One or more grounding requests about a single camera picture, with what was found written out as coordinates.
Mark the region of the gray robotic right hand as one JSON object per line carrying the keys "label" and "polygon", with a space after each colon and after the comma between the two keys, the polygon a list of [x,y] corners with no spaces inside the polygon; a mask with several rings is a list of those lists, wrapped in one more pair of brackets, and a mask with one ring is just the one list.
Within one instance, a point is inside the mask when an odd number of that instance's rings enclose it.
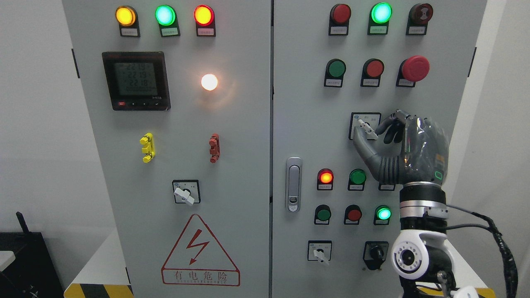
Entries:
{"label": "gray robotic right hand", "polygon": [[383,142],[400,143],[399,155],[382,155],[369,144],[360,125],[352,130],[353,144],[372,176],[382,184],[429,182],[443,185],[448,170],[449,142],[434,121],[396,110],[376,128]]}

